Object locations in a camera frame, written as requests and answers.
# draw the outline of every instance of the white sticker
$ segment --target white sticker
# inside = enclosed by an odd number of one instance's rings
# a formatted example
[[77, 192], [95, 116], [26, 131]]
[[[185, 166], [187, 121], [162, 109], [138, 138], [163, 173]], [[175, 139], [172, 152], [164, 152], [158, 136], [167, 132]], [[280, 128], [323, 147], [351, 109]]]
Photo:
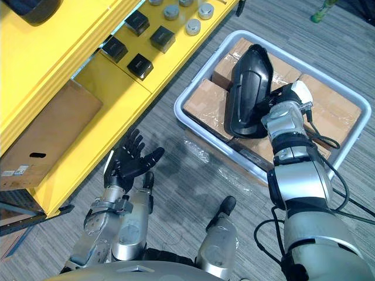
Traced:
[[2, 177], [11, 177], [11, 176], [13, 176], [13, 174], [14, 174], [14, 171], [4, 171], [4, 172], [1, 173], [1, 176]]
[[14, 176], [21, 176], [24, 172], [28, 169], [29, 165], [21, 165], [18, 169], [14, 172]]

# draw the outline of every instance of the handle hole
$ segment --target handle hole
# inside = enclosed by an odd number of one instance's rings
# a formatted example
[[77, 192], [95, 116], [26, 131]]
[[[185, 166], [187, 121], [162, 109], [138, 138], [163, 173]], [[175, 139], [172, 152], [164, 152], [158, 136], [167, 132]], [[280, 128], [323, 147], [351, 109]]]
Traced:
[[33, 157], [33, 158], [44, 158], [44, 157], [46, 157], [46, 154], [45, 153], [39, 153], [39, 152], [33, 152], [29, 156]]

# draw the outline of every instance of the robot leg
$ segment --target robot leg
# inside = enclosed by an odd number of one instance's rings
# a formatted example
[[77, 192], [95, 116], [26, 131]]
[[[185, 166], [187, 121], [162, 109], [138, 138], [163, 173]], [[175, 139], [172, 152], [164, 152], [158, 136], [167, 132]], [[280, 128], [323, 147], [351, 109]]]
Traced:
[[207, 235], [199, 248], [196, 266], [223, 280], [229, 280], [237, 249], [237, 230], [229, 220], [236, 199], [228, 196], [207, 226]]
[[131, 197], [131, 214], [125, 214], [120, 221], [120, 231], [112, 244], [112, 259], [131, 261], [140, 258], [145, 252], [148, 215], [152, 212], [153, 198], [151, 188], [154, 175], [148, 172], [144, 187]]

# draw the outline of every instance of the gray carpet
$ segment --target gray carpet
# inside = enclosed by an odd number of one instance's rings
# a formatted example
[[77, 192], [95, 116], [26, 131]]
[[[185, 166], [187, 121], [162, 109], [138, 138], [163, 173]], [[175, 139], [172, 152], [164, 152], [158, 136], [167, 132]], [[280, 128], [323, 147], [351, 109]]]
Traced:
[[[149, 246], [194, 258], [205, 236], [206, 224], [221, 200], [231, 194], [237, 198], [233, 220], [239, 240], [231, 280], [285, 280], [278, 265], [253, 240], [255, 226], [271, 218], [268, 190], [191, 143], [174, 116], [173, 104], [227, 35], [248, 29], [361, 93], [373, 107], [375, 28], [338, 6], [320, 24], [314, 24], [309, 17], [321, 3], [248, 0], [243, 15], [237, 18], [232, 13], [223, 21], [144, 116], [138, 127], [145, 137], [145, 150], [158, 145], [166, 149], [154, 169], [155, 207], [149, 220]], [[347, 179], [352, 197], [371, 208], [375, 206], [374, 140], [372, 116], [339, 169]], [[80, 186], [73, 198], [76, 207], [72, 213], [34, 227], [13, 257], [0, 265], [0, 279], [40, 280], [59, 272], [79, 238], [91, 202], [103, 192], [103, 165], [104, 161]], [[336, 179], [333, 182], [341, 188]], [[364, 215], [352, 206], [346, 211]], [[375, 273], [375, 226], [343, 220]], [[272, 225], [265, 226], [259, 236], [280, 257]]]

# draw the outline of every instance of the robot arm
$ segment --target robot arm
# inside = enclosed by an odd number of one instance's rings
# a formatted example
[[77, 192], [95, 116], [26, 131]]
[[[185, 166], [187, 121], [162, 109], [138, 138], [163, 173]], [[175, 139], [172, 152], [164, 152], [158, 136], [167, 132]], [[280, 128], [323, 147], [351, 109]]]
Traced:
[[274, 151], [270, 196], [287, 212], [282, 271], [287, 280], [374, 280], [347, 226], [329, 208], [332, 187], [304, 130], [303, 113], [312, 106], [306, 90], [301, 81], [282, 87], [262, 118]]
[[104, 169], [103, 195], [92, 203], [84, 220], [84, 232], [75, 244], [61, 273], [104, 263], [120, 230], [120, 217], [132, 213], [133, 203], [126, 195], [134, 178], [152, 168], [164, 153], [163, 148], [141, 157], [144, 143], [139, 130], [125, 135], [111, 151]]

